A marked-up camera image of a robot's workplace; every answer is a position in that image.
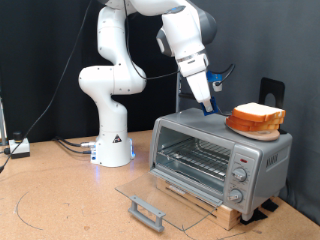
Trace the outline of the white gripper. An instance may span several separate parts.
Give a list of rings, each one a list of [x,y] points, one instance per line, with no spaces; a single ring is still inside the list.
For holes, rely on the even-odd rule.
[[[206,77],[208,59],[205,54],[178,63],[180,72],[192,90],[198,103],[203,103],[206,112],[212,112],[211,95]]]

